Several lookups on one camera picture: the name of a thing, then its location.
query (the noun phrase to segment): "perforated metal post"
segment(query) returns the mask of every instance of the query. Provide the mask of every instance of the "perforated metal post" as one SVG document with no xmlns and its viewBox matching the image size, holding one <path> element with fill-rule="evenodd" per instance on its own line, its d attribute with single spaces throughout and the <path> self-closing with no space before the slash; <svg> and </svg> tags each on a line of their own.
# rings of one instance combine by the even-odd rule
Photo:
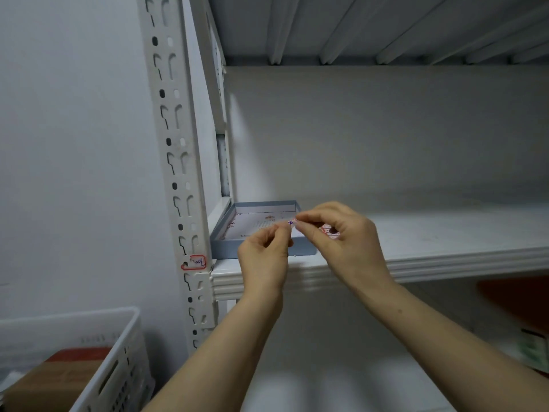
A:
<svg viewBox="0 0 549 412">
<path fill-rule="evenodd" d="M 192 353 L 217 322 L 181 0 L 137 0 L 171 235 Z"/>
</svg>

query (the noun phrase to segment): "person's right hand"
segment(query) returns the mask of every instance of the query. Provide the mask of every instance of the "person's right hand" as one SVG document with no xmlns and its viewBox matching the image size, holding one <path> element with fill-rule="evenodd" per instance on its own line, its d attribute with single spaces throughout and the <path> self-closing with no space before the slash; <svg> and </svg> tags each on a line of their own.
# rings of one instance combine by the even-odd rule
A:
<svg viewBox="0 0 549 412">
<path fill-rule="evenodd" d="M 327 202 L 297 214 L 301 231 L 328 262 L 328 266 L 355 294 L 364 297 L 385 291 L 396 283 L 383 257 L 375 224 L 339 202 Z M 339 231 L 329 238 L 319 226 Z"/>
</svg>

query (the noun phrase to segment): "brown cardboard box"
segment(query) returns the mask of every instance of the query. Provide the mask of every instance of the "brown cardboard box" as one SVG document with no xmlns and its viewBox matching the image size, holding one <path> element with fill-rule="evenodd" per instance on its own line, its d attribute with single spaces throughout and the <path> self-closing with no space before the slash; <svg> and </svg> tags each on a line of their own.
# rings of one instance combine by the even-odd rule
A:
<svg viewBox="0 0 549 412">
<path fill-rule="evenodd" d="M 6 412 L 68 412 L 110 348 L 61 350 L 4 393 Z"/>
</svg>

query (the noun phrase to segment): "forearm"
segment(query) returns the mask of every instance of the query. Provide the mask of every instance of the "forearm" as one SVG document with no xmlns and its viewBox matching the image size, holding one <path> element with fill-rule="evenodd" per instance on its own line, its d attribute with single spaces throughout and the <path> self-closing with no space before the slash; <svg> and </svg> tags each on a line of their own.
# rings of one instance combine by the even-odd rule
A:
<svg viewBox="0 0 549 412">
<path fill-rule="evenodd" d="M 371 296 L 367 308 L 408 348 L 458 411 L 540 411 L 549 381 L 464 330 L 403 287 Z"/>
<path fill-rule="evenodd" d="M 281 308 L 281 295 L 244 294 L 146 411 L 238 411 Z"/>
</svg>

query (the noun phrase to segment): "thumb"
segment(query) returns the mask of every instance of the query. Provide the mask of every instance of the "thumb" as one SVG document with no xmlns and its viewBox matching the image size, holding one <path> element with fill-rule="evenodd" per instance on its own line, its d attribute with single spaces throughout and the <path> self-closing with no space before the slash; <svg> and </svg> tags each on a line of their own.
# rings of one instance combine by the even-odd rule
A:
<svg viewBox="0 0 549 412">
<path fill-rule="evenodd" d="M 330 250 L 336 244 L 326 234 L 324 234 L 317 227 L 309 224 L 308 222 L 298 221 L 295 225 L 295 228 L 297 228 L 298 231 L 302 232 L 303 235 L 307 237 L 317 249 L 319 249 L 320 253 L 323 256 L 329 254 Z"/>
<path fill-rule="evenodd" d="M 274 232 L 274 238 L 269 248 L 288 251 L 288 243 L 292 235 L 292 228 L 285 222 L 280 224 Z"/>
</svg>

